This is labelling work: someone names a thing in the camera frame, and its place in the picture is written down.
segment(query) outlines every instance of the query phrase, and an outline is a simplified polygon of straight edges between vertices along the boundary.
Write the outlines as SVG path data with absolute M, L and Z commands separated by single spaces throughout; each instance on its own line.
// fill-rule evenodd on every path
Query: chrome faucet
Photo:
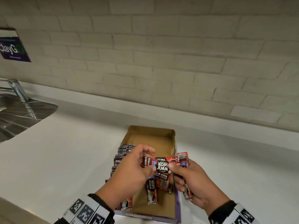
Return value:
M 20 101 L 22 104 L 26 104 L 30 101 L 30 98 L 27 96 L 23 88 L 21 87 L 20 83 L 16 79 L 7 79 L 3 80 L 0 79 L 2 82 L 8 82 L 11 88 L 6 87 L 0 87 L 1 91 L 9 91 L 9 92 L 15 92 L 17 96 L 20 98 Z

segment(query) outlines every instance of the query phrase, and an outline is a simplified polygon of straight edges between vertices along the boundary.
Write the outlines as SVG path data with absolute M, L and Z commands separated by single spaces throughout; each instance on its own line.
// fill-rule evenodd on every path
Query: open cardboard box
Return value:
M 175 131 L 170 129 L 130 126 L 122 144 L 145 144 L 155 148 L 156 157 L 173 156 L 176 152 Z M 181 223 L 178 191 L 174 187 L 172 194 L 158 189 L 158 203 L 147 204 L 147 192 L 142 188 L 133 196 L 132 210 L 115 211 L 116 215 L 125 215 L 159 222 Z

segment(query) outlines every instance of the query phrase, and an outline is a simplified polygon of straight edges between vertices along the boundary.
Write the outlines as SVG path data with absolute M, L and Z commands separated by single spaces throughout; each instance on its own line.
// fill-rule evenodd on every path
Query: sink basin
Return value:
M 0 93 L 0 143 L 47 118 L 57 108 L 57 105 L 36 100 L 23 105 L 16 95 Z

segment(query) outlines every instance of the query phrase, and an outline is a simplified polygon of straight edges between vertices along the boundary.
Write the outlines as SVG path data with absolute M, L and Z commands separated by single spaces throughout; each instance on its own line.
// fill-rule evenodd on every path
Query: sign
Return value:
M 0 53 L 4 59 L 31 62 L 15 30 L 0 29 Z

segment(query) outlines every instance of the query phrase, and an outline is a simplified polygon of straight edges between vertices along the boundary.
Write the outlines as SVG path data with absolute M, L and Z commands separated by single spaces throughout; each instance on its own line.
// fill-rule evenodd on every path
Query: black wristband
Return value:
M 105 223 L 111 223 L 114 224 L 114 211 L 95 193 L 90 193 L 88 194 L 90 198 L 95 200 L 99 205 L 101 205 L 103 208 L 107 209 L 110 213 L 109 216 L 107 217 Z
M 213 211 L 212 214 L 209 216 L 209 222 L 211 224 L 216 224 L 216 223 L 222 224 L 224 220 L 234 210 L 234 207 L 236 205 L 237 204 L 233 200 L 230 200 L 225 204 L 221 205 L 219 208 Z

